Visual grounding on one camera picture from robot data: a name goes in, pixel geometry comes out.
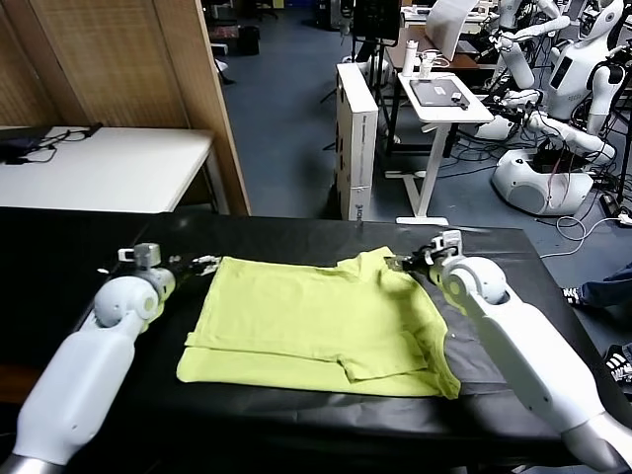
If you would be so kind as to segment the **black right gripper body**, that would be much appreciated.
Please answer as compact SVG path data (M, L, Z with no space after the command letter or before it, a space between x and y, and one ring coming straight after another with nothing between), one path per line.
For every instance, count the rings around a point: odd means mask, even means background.
M405 263L405 271L419 273L429 281L440 281L442 274L441 262L444 260L444 252L420 251L414 253Z

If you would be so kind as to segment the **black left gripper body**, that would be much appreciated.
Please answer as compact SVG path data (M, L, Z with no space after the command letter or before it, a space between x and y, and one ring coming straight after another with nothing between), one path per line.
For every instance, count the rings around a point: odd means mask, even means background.
M199 263L180 260L168 263L166 269L173 275L175 289L179 289L187 280L196 277L199 273Z

